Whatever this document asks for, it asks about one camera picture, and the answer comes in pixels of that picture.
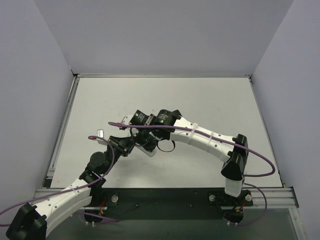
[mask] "gray wall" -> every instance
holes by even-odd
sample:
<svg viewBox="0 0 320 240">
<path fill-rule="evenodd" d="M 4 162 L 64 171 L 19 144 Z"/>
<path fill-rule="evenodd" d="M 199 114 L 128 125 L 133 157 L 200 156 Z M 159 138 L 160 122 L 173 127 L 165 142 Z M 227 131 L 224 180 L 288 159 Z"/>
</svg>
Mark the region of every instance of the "gray wall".
<svg viewBox="0 0 320 240">
<path fill-rule="evenodd" d="M 320 1 L 295 0 L 253 74 L 281 176 L 309 240 L 320 229 Z"/>
<path fill-rule="evenodd" d="M 72 73 L 33 0 L 0 3 L 0 208 L 42 183 Z M 0 217 L 10 223 L 17 209 Z M 6 228 L 0 227 L 0 239 Z"/>
<path fill-rule="evenodd" d="M 293 0 L 35 0 L 74 73 L 252 74 Z"/>
</svg>

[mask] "white table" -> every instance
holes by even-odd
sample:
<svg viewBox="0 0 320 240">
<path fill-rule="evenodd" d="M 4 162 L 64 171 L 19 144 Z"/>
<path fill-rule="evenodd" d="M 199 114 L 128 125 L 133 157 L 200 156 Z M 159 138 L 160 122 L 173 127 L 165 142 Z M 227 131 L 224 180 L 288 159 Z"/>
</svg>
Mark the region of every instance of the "white table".
<svg viewBox="0 0 320 240">
<path fill-rule="evenodd" d="M 253 150 L 275 160 L 247 78 L 80 78 L 72 110 L 55 164 L 52 188 L 64 188 L 84 171 L 90 156 L 105 147 L 88 140 L 103 129 L 110 135 L 126 137 L 108 122 L 120 122 L 139 109 L 157 114 L 161 109 L 179 109 L 189 121 L 229 136 L 243 134 Z M 171 142 L 163 146 L 169 148 Z M 104 184 L 106 188 L 205 188 L 224 187 L 220 174 L 223 163 L 214 156 L 183 143 L 173 152 L 158 151 L 150 158 L 135 148 L 121 157 Z M 247 174 L 262 174 L 270 166 L 249 154 Z M 247 177 L 259 187 L 282 187 L 276 173 Z"/>
</svg>

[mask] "gray floor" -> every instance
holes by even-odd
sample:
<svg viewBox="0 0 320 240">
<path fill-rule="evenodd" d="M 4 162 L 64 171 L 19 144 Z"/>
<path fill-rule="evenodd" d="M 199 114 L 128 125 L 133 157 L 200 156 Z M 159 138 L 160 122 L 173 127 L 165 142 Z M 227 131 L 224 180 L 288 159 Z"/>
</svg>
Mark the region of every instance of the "gray floor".
<svg viewBox="0 0 320 240">
<path fill-rule="evenodd" d="M 245 211 L 243 222 L 258 217 L 262 209 Z M 86 226 L 74 215 L 58 226 L 48 240 L 296 240 L 288 209 L 270 209 L 260 221 L 243 227 L 224 220 L 126 220 Z"/>
</svg>

